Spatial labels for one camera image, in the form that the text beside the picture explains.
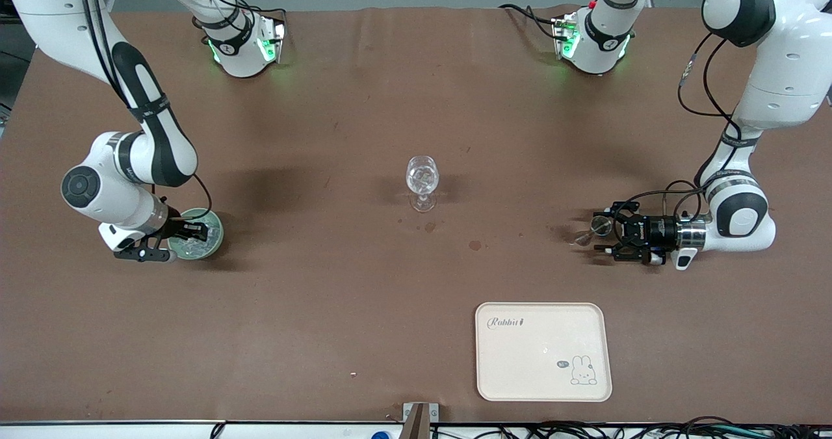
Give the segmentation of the steel double jigger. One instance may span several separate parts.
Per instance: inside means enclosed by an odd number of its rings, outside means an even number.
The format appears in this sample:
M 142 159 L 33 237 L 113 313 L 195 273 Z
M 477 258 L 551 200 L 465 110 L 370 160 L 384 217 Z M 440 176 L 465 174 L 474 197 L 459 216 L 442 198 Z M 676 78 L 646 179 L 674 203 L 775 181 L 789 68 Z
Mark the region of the steel double jigger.
M 589 228 L 575 235 L 573 244 L 589 246 L 596 237 L 606 237 L 612 232 L 613 224 L 609 217 L 593 216 Z

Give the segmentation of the clear ice cubes pile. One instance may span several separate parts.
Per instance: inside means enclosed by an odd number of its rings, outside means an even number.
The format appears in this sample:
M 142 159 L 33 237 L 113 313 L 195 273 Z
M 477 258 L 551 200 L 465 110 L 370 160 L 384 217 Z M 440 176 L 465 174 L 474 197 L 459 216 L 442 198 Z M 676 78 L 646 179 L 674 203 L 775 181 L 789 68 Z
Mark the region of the clear ice cubes pile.
M 202 209 L 192 209 L 191 216 L 186 216 L 183 226 L 178 229 L 168 243 L 175 250 L 178 258 L 184 260 L 202 260 L 212 256 L 223 243 L 225 228 L 216 213 L 206 213 Z

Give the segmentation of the clear stemmed wine glass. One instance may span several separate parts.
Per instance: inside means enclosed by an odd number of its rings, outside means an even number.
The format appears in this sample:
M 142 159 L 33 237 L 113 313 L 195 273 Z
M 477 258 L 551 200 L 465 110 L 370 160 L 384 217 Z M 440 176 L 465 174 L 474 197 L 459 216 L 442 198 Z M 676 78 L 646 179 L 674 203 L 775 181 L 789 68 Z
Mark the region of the clear stemmed wine glass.
M 414 155 L 407 165 L 405 181 L 410 204 L 419 213 L 431 211 L 437 204 L 435 190 L 439 186 L 439 167 L 430 155 Z

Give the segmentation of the pale green ceramic bowl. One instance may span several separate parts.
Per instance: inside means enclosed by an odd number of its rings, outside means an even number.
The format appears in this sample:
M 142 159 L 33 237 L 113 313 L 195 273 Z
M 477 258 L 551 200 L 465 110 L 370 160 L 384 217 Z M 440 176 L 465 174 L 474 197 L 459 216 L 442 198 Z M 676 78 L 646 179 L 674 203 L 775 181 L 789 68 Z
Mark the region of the pale green ceramic bowl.
M 210 228 L 207 241 L 184 240 L 177 238 L 167 239 L 168 248 L 176 252 L 177 258 L 181 260 L 204 260 L 212 256 L 223 243 L 225 228 L 220 217 L 214 211 L 205 208 L 191 208 L 183 213 L 187 219 L 185 222 L 202 222 Z

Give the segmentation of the cream tray with rabbit print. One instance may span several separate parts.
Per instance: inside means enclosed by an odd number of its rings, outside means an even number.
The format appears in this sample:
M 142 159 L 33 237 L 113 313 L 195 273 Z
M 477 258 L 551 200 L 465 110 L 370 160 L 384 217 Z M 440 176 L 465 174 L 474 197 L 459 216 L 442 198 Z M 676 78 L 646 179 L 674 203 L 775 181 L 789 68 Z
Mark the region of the cream tray with rabbit print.
M 592 303 L 485 302 L 475 311 L 476 389 L 492 403 L 603 403 L 613 392 L 603 312 Z

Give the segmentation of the brown table cover sheet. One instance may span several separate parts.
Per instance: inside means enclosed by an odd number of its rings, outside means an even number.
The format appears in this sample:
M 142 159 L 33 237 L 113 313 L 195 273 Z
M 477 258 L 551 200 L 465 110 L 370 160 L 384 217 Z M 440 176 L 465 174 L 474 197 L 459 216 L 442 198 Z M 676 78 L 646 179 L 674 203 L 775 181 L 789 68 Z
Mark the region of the brown table cover sheet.
M 283 65 L 250 79 L 189 16 L 115 18 L 197 148 L 225 241 L 204 261 L 113 258 L 60 181 L 136 124 L 34 53 L 0 140 L 0 421 L 383 421 L 433 401 L 447 421 L 832 423 L 832 108 L 761 137 L 768 250 L 677 271 L 570 245 L 718 142 L 723 124 L 675 95 L 697 10 L 643 12 L 603 77 L 505 10 L 294 13 Z M 427 213 L 414 155 L 439 167 Z M 484 400 L 484 302 L 598 306 L 609 400 Z

